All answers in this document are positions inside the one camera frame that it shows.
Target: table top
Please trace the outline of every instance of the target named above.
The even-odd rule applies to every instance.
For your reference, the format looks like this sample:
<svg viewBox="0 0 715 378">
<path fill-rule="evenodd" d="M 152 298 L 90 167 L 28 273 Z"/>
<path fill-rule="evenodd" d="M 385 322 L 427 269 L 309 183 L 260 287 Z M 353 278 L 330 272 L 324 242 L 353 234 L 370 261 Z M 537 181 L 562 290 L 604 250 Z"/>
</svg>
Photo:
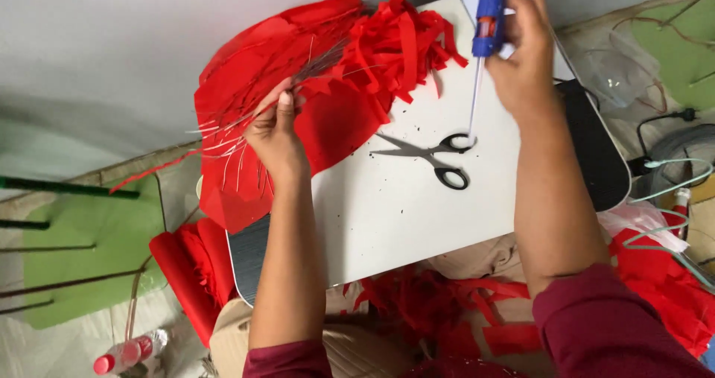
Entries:
<svg viewBox="0 0 715 378">
<path fill-rule="evenodd" d="M 457 49 L 471 56 L 474 26 L 461 0 L 440 0 L 431 9 L 455 26 Z M 557 77 L 573 79 L 557 50 Z M 476 61 L 438 72 L 441 98 L 428 80 L 412 92 L 408 105 L 397 99 L 380 132 L 420 147 L 432 147 L 453 133 L 467 132 Z M 496 96 L 485 73 L 476 146 L 435 157 L 461 168 L 470 179 L 464 191 L 443 186 L 420 158 L 370 156 L 396 149 L 378 136 L 354 155 L 312 180 L 317 230 L 325 245 L 330 286 L 444 254 L 514 230 L 516 166 L 521 141 L 514 119 Z"/>
</svg>

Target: dark red sleeve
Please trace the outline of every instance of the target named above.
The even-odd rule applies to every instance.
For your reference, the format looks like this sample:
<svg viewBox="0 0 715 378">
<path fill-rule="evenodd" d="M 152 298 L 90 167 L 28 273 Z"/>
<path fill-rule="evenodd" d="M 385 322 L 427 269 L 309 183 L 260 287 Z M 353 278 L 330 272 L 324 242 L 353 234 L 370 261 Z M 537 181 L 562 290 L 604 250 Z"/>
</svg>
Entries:
<svg viewBox="0 0 715 378">
<path fill-rule="evenodd" d="M 330 378 L 333 374 L 322 340 L 306 340 L 249 351 L 243 376 Z"/>
<path fill-rule="evenodd" d="M 551 283 L 533 314 L 562 377 L 715 377 L 609 265 Z"/>
</svg>

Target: beige pants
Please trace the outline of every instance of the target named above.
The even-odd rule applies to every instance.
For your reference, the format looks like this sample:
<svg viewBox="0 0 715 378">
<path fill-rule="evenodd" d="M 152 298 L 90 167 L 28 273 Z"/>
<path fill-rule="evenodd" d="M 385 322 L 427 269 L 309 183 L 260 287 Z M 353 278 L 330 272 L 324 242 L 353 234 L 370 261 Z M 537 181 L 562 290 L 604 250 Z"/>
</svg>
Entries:
<svg viewBox="0 0 715 378">
<path fill-rule="evenodd" d="M 326 292 L 328 314 L 339 314 L 342 303 L 352 305 L 354 302 L 351 293 L 344 299 L 342 287 L 336 289 Z M 359 287 L 354 288 L 355 293 L 360 290 Z M 240 378 L 243 375 L 251 313 L 252 309 L 241 299 L 231 300 L 221 310 L 210 340 L 211 355 L 221 378 Z M 322 340 L 336 378 L 398 377 L 415 366 L 407 351 L 362 327 L 327 324 Z"/>
</svg>

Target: blue glue gun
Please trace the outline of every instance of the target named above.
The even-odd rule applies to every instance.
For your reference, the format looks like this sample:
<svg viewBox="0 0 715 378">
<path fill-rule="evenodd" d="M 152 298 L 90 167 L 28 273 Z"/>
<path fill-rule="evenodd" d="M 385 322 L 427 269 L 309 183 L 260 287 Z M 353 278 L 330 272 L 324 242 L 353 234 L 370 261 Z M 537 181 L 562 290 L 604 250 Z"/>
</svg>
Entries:
<svg viewBox="0 0 715 378">
<path fill-rule="evenodd" d="M 476 30 L 472 40 L 474 57 L 489 57 L 504 44 L 504 1 L 479 0 Z"/>
</svg>

